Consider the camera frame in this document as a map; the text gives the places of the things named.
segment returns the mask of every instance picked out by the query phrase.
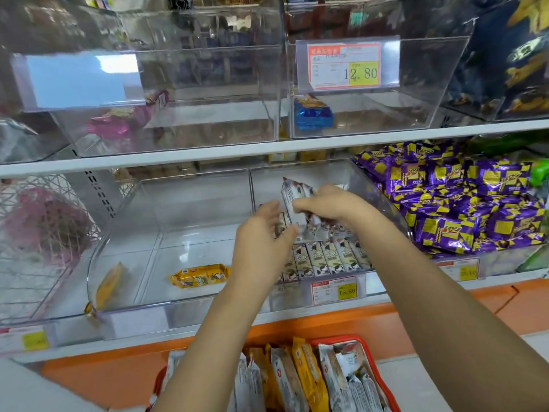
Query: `white floor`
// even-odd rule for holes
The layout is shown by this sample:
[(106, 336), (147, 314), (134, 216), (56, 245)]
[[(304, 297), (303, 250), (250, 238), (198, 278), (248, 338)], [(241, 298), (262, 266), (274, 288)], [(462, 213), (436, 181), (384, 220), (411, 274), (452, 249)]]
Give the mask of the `white floor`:
[[(549, 331), (526, 336), (524, 339), (549, 361)], [(378, 363), (378, 367), (402, 412), (450, 411), (417, 356), (382, 361)], [(10, 412), (103, 411), (7, 359), (0, 359), (0, 400), (2, 410)], [(143, 410), (144, 407), (141, 407), (124, 412)]]

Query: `clear plastic bin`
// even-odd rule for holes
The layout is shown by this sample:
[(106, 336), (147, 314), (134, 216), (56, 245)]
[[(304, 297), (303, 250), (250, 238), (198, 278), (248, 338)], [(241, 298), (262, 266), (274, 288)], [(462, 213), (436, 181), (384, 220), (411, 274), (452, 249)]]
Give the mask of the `clear plastic bin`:
[(383, 43), (387, 39), (400, 40), (400, 62), (398, 57), (382, 54), (380, 70), (383, 76), (385, 68), (400, 67), (397, 86), (382, 84), (380, 88), (309, 92), (327, 104), (334, 115), (332, 127), (316, 130), (298, 127), (292, 100), (292, 138), (428, 128), (469, 39), (468, 36), (418, 38), (415, 34), (408, 37), (409, 30), (397, 0), (288, 4), (285, 25), (289, 80), (294, 94), (304, 93), (298, 89), (303, 84), (298, 82), (297, 62), (307, 64), (307, 56), (297, 54), (299, 41)]
[[(107, 272), (118, 262), (126, 267), (119, 288), (98, 312), (106, 324), (106, 338), (141, 332), (127, 327), (121, 331), (117, 324), (122, 320), (117, 318), (145, 307), (154, 308), (150, 312), (162, 317), (160, 328), (200, 324), (224, 284), (181, 289), (170, 283), (168, 275), (195, 266), (230, 265), (237, 227), (259, 204), (279, 199), (283, 177), (314, 188), (328, 182), (344, 185), (379, 207), (403, 232), (408, 231), (400, 214), (350, 160), (141, 181), (104, 233), (89, 266), (88, 296), (96, 308), (97, 290)], [(357, 295), (352, 297), (365, 297), (363, 273), (321, 276), (275, 287), (263, 311), (334, 302), (313, 300), (311, 284), (346, 276), (356, 277)]]
[(8, 114), (50, 112), (81, 156), (278, 140), (278, 8), (114, 13), (59, 1), (50, 28), (46, 7), (16, 6), (13, 20), (48, 39), (22, 31), (4, 45)]

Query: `person's right hand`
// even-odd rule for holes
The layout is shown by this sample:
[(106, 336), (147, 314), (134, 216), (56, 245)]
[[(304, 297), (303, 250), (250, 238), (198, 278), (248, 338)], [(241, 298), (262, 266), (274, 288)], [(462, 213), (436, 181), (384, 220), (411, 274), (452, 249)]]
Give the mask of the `person's right hand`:
[(296, 213), (313, 213), (322, 218), (339, 221), (346, 228), (352, 228), (353, 215), (357, 210), (368, 205), (357, 195), (334, 185), (324, 185), (316, 191), (314, 197), (299, 198), (293, 202)]

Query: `price tag reading 12.80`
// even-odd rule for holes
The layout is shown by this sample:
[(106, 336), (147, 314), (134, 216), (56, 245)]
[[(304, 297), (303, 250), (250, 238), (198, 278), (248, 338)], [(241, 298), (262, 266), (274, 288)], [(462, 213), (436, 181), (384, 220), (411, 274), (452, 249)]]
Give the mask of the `price tag reading 12.80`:
[(312, 89), (376, 88), (381, 85), (381, 43), (307, 45)]

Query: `white shelf edge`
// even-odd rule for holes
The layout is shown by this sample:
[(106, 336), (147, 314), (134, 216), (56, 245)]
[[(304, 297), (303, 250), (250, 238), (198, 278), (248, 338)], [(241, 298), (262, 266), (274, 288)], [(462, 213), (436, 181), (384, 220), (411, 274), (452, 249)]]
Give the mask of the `white shelf edge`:
[(213, 146), (196, 149), (167, 150), (126, 155), (103, 156), (68, 160), (48, 160), (31, 163), (0, 165), (0, 179), (50, 173), (79, 172), (85, 170), (110, 169), (180, 163), (196, 160), (211, 160), (257, 156), (301, 150), (333, 149), (350, 146), (395, 143), (422, 139), (474, 136), (477, 134), (517, 132), (549, 128), (549, 118), (543, 120), (512, 121), (480, 124), (464, 127), (428, 128), (351, 136), (321, 137), (283, 142), (249, 143), (230, 146)]
[[(467, 282), (460, 282), (463, 288), (467, 290), (474, 290), (480, 288), (486, 288), (491, 286), (500, 286), (504, 284), (516, 284), (532, 279), (539, 279), (545, 277), (549, 269), (532, 270), (524, 273), (515, 273), (511, 275), (503, 276), (491, 276), (482, 280), (473, 280)], [(303, 318), (306, 316), (326, 314), (334, 311), (341, 311), (352, 308), (359, 308), (362, 306), (377, 305), (386, 302), (390, 302), (388, 294), (379, 294), (367, 296), (361, 299), (349, 300), (345, 302), (332, 303), (327, 305), (313, 306), (309, 308), (296, 308), (288, 309), (285, 311), (266, 312), (258, 314), (253, 325), (269, 324), (271, 322), (290, 320), (294, 318)], [(104, 351), (117, 350), (121, 348), (128, 348), (132, 346), (142, 346), (145, 344), (153, 344), (165, 342), (173, 339), (181, 339), (187, 337), (193, 337), (198, 331), (199, 326), (189, 326), (178, 328), (176, 330), (160, 332), (155, 334), (146, 334), (137, 337), (122, 338), (116, 340), (102, 340), (84, 344), (76, 344), (74, 346), (64, 346), (59, 348), (53, 348), (45, 351), (35, 351), (25, 354), (20, 354), (13, 357), (13, 360), (22, 363), (34, 363), (37, 361), (46, 361), (52, 359), (58, 359), (62, 357), (71, 357), (83, 354), (100, 353)]]

